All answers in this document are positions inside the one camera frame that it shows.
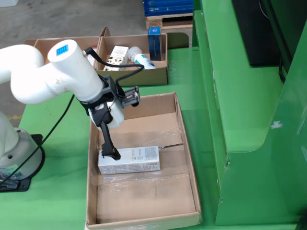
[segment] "white carton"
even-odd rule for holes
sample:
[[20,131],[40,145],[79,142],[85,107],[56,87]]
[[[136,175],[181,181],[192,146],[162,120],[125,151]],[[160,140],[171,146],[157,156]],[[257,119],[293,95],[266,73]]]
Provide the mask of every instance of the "white carton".
[[[128,61],[127,52],[129,50],[129,47],[125,46],[114,46],[114,49],[107,60],[107,63],[112,65],[126,65]],[[105,66],[104,71],[120,71],[124,70],[124,68],[116,68],[116,67],[110,67]]]
[[118,149],[121,158],[98,157],[98,168],[102,175],[117,173],[135,173],[160,170],[159,147],[139,147]]

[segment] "open cardboard box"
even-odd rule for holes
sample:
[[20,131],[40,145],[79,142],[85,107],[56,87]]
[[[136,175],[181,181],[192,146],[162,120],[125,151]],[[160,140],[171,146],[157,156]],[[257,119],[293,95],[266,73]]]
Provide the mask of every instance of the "open cardboard box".
[[[166,85],[167,81],[167,34],[161,34],[162,37],[162,60],[161,61],[152,61],[152,63],[157,67],[156,69],[145,69],[139,72],[136,75],[133,75],[127,79],[121,80],[121,86],[134,86],[134,85]],[[109,37],[105,35],[101,37],[98,55],[99,57],[107,62],[114,46],[126,46],[133,47],[137,46],[141,49],[142,53],[147,56],[150,60],[149,55],[149,45],[147,35],[130,35],[130,36],[114,36]],[[104,65],[96,62],[95,69],[97,73],[104,76],[110,74],[113,80],[128,74],[137,67],[128,67],[122,71],[103,71]]]
[[141,97],[110,130],[116,148],[172,146],[160,150],[161,170],[101,175],[103,135],[91,122],[86,228],[174,229],[197,225],[201,206],[189,143],[175,93]]
[[[147,69],[133,75],[127,79],[121,80],[121,86],[135,85],[166,85],[167,77],[167,53],[168,49],[184,48],[189,46],[189,37],[185,33],[167,33],[162,34],[163,58],[162,61],[153,61],[157,69]],[[49,63],[47,58],[49,50],[58,42],[72,39],[75,40],[82,50],[89,47],[97,47],[97,53],[103,61],[107,61],[114,46],[138,46],[142,52],[150,59],[149,45],[147,35],[130,35],[130,36],[110,36],[109,29],[105,27],[100,36],[89,37],[63,37],[63,38],[44,38],[26,40],[25,44],[36,47],[43,55],[45,64]],[[123,71],[103,71],[104,65],[94,61],[96,71],[105,76],[110,74],[113,80],[127,74],[135,68],[125,68]]]
[[34,46],[37,48],[43,55],[45,64],[49,63],[47,58],[49,50],[60,41],[66,39],[72,39],[76,41],[81,48],[81,50],[85,50],[89,47],[97,47],[99,46],[100,38],[102,36],[110,36],[109,29],[105,27],[99,36],[91,36],[91,37],[61,37],[61,38],[43,38],[43,39],[29,39],[26,40],[24,43],[26,45]]

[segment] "black monitor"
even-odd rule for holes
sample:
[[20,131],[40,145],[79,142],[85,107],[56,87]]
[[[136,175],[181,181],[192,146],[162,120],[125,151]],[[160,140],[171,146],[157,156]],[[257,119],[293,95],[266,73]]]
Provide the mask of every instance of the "black monitor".
[[307,19],[307,0],[263,0],[288,71]]
[[250,65],[289,70],[307,19],[307,0],[232,0]]

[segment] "green surface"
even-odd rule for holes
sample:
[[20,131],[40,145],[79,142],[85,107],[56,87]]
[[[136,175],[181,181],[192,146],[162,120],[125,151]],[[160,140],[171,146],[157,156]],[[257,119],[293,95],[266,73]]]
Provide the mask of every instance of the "green surface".
[[281,89],[277,67],[253,68],[231,0],[202,0],[227,152],[264,142]]
[[194,11],[193,46],[200,49],[220,181],[215,224],[296,223],[307,207],[307,27],[282,85],[276,68],[249,66],[231,0],[202,0],[201,8]]
[[[200,65],[198,48],[172,50],[169,55],[170,85],[141,87],[142,95],[176,91],[179,97],[198,180],[203,218],[201,225],[188,229],[293,230],[294,225],[213,226],[219,190],[203,76],[200,69],[193,67],[195,64]],[[64,111],[70,96],[66,93],[43,104],[27,105],[20,127],[31,134],[45,136]],[[74,100],[66,117],[44,144],[46,162],[33,178],[30,190],[0,195],[1,229],[83,229],[88,139],[89,118]]]

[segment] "green table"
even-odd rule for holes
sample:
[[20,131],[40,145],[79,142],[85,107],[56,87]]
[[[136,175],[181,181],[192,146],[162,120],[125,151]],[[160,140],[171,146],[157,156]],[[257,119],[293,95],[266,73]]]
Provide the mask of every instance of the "green table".
[[[197,47],[169,51],[169,85],[141,87],[141,95],[176,91],[179,97],[194,161],[203,223],[189,229],[289,230],[294,225],[215,227],[219,189],[214,164],[203,72]],[[20,128],[46,135],[71,97],[27,105]],[[89,117],[77,100],[44,144],[46,161],[24,193],[0,195],[0,224],[6,230],[84,229],[86,209]]]

